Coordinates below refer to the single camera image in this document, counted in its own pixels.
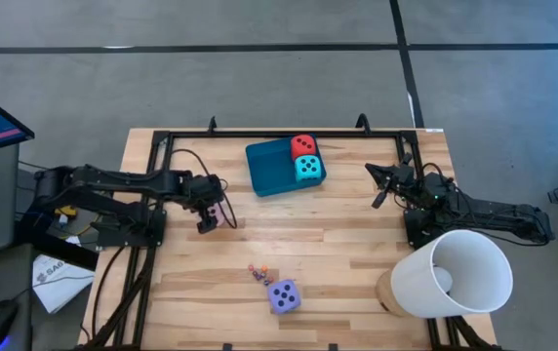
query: purple die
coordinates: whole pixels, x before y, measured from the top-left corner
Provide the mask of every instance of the purple die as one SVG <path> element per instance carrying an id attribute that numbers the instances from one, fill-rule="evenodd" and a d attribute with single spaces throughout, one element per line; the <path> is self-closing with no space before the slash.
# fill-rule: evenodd
<path id="1" fill-rule="evenodd" d="M 284 314 L 300 306 L 300 295 L 292 279 L 268 287 L 268 298 L 275 314 Z"/>

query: white paper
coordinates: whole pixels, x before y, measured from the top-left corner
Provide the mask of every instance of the white paper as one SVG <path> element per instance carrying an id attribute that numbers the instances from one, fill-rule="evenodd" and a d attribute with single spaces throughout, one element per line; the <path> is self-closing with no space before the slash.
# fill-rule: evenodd
<path id="1" fill-rule="evenodd" d="M 66 242 L 80 246 L 76 236 L 66 239 Z M 50 314 L 58 312 L 68 301 L 92 284 L 95 273 L 44 254 L 38 255 L 32 264 L 32 287 L 63 277 L 89 276 L 90 278 L 86 279 L 63 279 L 34 288 L 34 292 Z"/>

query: wooden tabletop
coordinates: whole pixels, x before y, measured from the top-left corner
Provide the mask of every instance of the wooden tabletop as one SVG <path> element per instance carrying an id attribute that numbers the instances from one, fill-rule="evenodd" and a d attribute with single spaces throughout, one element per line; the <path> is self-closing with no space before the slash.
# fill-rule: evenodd
<path id="1" fill-rule="evenodd" d="M 122 171 L 144 173 L 152 129 L 130 130 Z M 168 225 L 153 270 L 142 349 L 429 349 L 426 322 L 386 313 L 375 296 L 377 278 L 412 249 L 401 209 L 391 197 L 371 208 L 377 188 L 367 162 L 393 165 L 396 148 L 385 138 L 320 138 L 327 178 L 318 187 L 266 198 L 253 192 L 245 147 L 261 138 L 183 138 L 176 148 L 201 156 L 211 173 L 226 179 L 226 194 L 239 228 L 206 235 L 196 216 L 178 205 L 165 206 Z M 443 133 L 418 130 L 422 162 L 438 164 L 454 176 Z M 172 169 L 202 174 L 196 159 L 176 154 Z M 122 201 L 137 196 L 118 194 Z M 116 249 L 101 252 L 95 282 Z M 124 250 L 103 285 L 98 329 L 121 298 L 129 257 Z M 294 279 L 302 298 L 292 313 L 272 314 L 266 288 L 248 271 L 269 267 L 276 280 Z M 84 326 L 92 320 L 93 285 Z M 131 341 L 136 306 L 126 328 Z M 489 315 L 469 316 L 488 342 L 495 343 Z M 440 325 L 442 341 L 447 342 Z"/>

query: floor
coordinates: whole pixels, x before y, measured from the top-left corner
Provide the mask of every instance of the floor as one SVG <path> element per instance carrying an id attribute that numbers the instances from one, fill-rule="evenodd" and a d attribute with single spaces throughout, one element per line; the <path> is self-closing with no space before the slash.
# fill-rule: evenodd
<path id="1" fill-rule="evenodd" d="M 390 3 L 400 3 L 404 60 L 395 50 L 156 53 L 395 44 Z M 36 133 L 21 145 L 23 161 L 117 169 L 129 128 L 201 127 L 215 115 L 222 127 L 351 127 L 363 112 L 373 127 L 443 128 L 461 188 L 550 214 L 557 240 L 549 246 L 498 243 L 515 288 L 493 319 L 507 349 L 558 350 L 558 206 L 546 196 L 558 186 L 558 50 L 546 50 L 558 49 L 558 2 L 0 0 L 2 49 L 122 46 L 153 49 L 0 50 L 0 105 Z M 34 350 L 74 345 L 86 299 L 54 316 L 36 304 Z"/>

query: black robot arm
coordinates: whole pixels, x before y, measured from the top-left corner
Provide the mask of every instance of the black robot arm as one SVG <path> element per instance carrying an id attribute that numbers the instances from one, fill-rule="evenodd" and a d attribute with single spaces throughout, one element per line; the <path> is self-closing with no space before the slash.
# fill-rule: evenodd
<path id="1" fill-rule="evenodd" d="M 411 154 L 405 155 L 399 166 L 366 164 L 366 169 L 380 189 L 374 208 L 383 203 L 388 192 L 400 196 L 409 205 L 404 218 L 408 240 L 414 248 L 461 228 L 507 231 L 538 245 L 554 240 L 550 220 L 539 208 L 473 199 L 433 164 L 425 166 L 433 166 L 438 173 L 415 178 L 414 168 L 409 165 L 411 158 Z"/>
<path id="2" fill-rule="evenodd" d="M 111 172 L 86 165 L 57 167 L 35 174 L 34 205 L 52 211 L 67 205 L 104 215 L 102 223 L 92 223 L 100 232 L 98 246 L 159 246 L 166 213 L 154 211 L 146 202 L 123 203 L 104 192 L 138 193 L 155 202 L 174 202 L 198 213 L 199 233 L 217 226 L 208 208 L 223 200 L 216 175 L 193 175 L 191 171 L 161 170 L 147 175 Z"/>

